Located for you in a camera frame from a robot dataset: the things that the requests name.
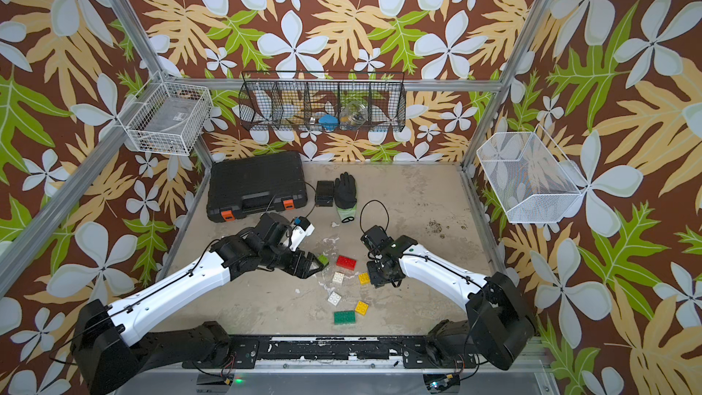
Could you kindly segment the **lime lego brick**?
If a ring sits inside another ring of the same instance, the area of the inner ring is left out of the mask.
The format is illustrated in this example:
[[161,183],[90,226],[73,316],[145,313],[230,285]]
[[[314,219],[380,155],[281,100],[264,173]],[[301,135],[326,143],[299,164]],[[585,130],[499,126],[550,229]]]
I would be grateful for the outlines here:
[[319,255],[319,256],[317,257],[317,259],[318,259],[318,261],[320,261],[320,263],[322,263],[322,265],[327,266],[327,265],[329,264],[329,259],[328,259],[328,257],[327,257],[326,255],[323,255],[323,254],[322,254],[322,255]]

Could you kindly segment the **dark green 2x4 lego brick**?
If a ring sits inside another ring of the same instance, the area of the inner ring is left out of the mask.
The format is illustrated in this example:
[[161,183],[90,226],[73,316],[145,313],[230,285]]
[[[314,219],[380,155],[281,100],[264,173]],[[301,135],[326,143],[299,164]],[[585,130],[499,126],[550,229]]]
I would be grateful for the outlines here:
[[354,325],[354,323],[356,323],[356,312],[355,311],[334,312],[334,325],[335,326]]

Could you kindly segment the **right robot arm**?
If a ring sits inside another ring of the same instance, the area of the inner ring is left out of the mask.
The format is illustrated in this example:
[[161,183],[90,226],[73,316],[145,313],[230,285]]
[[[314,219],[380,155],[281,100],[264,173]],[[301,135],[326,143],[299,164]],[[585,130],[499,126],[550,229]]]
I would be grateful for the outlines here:
[[430,252],[415,239],[389,237],[380,226],[360,241],[369,250],[372,285],[399,286],[407,278],[431,287],[464,309],[466,320],[439,322],[420,354],[437,368],[476,367],[475,357],[508,370],[535,336],[537,321],[513,281],[502,272],[477,274]]

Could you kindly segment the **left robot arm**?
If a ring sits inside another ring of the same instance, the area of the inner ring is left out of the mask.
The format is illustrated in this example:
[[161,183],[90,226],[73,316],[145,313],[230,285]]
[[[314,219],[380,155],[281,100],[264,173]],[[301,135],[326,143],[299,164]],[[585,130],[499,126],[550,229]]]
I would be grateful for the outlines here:
[[144,371],[181,362],[227,365],[234,354],[219,323],[160,333],[155,327],[248,272],[280,270],[307,279],[323,271],[314,254],[299,248],[313,232],[306,217],[287,221],[264,213],[255,226],[215,239],[193,263],[155,285],[109,305],[85,305],[69,351],[89,392],[109,394]]

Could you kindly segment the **yellow lego brick upper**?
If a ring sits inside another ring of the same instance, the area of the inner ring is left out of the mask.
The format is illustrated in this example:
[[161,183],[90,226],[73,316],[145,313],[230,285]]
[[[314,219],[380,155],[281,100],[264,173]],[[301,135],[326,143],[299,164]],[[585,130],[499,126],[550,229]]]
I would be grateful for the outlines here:
[[358,279],[359,279],[359,283],[361,285],[369,285],[370,284],[370,277],[369,277],[369,274],[367,272],[360,274],[360,276],[358,276]]

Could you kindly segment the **yellow lego brick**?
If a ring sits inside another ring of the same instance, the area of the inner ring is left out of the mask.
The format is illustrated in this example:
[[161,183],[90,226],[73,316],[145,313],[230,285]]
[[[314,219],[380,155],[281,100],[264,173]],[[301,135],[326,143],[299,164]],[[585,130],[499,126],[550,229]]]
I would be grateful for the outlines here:
[[358,301],[356,304],[355,312],[359,314],[360,316],[365,316],[367,314],[367,311],[369,310],[369,305],[362,302]]
[[367,272],[360,274],[360,276],[358,276],[358,279],[359,279],[359,283],[361,285],[369,285],[370,284],[370,277],[369,277],[369,274]]

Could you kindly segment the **red 2x4 lego brick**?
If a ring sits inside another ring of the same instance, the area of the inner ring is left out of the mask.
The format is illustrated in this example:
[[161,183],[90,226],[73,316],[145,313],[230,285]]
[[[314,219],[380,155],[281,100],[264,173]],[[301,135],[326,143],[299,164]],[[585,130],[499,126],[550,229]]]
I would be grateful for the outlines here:
[[356,265],[358,264],[358,261],[352,258],[349,258],[347,256],[340,255],[336,258],[336,267],[349,270],[349,271],[354,271],[356,270]]

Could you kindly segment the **white lego brick lower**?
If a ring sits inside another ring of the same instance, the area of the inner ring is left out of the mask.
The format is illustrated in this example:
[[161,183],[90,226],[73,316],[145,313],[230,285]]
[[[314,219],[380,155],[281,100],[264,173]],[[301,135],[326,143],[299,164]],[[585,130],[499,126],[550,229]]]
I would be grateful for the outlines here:
[[341,299],[342,299],[342,296],[340,296],[336,292],[332,292],[331,294],[329,294],[329,296],[327,298],[327,302],[333,306],[337,306],[340,303]]

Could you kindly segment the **yellow lego brick lower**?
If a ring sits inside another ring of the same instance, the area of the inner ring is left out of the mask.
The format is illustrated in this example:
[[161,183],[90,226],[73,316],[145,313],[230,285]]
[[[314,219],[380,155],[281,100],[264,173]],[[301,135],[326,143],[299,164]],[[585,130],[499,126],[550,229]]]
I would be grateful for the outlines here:
[[355,312],[359,314],[360,316],[365,316],[367,314],[367,311],[369,310],[369,305],[362,302],[358,301],[356,304]]

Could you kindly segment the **small black box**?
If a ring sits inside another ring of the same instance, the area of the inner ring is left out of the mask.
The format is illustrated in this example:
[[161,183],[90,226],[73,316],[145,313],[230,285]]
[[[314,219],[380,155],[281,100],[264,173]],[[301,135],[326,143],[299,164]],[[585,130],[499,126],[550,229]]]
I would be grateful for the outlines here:
[[335,183],[331,180],[320,180],[316,184],[314,204],[317,207],[332,207],[335,203]]

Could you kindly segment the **black and green glove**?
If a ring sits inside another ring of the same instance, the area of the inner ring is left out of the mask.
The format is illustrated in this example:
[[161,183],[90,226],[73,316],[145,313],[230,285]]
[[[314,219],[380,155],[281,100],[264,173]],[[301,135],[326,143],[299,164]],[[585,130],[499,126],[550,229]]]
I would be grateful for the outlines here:
[[349,223],[356,219],[356,206],[358,206],[356,179],[348,172],[342,173],[335,180],[334,203],[342,223]]

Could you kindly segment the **black plastic tool case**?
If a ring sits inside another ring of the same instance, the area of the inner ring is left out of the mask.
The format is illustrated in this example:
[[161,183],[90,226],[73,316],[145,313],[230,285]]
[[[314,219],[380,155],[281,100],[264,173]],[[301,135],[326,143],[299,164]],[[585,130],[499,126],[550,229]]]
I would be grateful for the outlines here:
[[308,201],[300,155],[293,151],[223,160],[212,166],[206,212],[215,223],[303,208]]

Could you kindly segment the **blue object in basket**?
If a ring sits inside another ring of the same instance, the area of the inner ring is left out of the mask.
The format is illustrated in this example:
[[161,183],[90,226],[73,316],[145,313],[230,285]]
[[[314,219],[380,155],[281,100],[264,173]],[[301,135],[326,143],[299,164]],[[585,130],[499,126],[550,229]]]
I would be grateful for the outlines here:
[[318,120],[318,125],[325,132],[332,132],[338,128],[339,120],[334,115],[325,114]]

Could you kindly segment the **white mesh basket right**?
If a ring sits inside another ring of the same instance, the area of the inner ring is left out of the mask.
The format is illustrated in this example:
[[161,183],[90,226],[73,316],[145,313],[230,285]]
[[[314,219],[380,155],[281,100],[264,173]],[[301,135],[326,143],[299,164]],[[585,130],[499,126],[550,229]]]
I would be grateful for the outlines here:
[[584,198],[585,178],[542,125],[494,133],[477,157],[511,224],[557,223]]

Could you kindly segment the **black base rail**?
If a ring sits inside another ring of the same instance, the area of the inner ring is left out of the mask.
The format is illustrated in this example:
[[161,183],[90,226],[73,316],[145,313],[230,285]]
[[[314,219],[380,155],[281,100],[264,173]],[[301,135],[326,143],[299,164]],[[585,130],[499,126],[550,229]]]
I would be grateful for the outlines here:
[[221,358],[185,361],[185,369],[249,370],[272,364],[283,367],[318,364],[385,365],[391,369],[449,369],[477,366],[472,342],[441,343],[430,336],[231,336]]

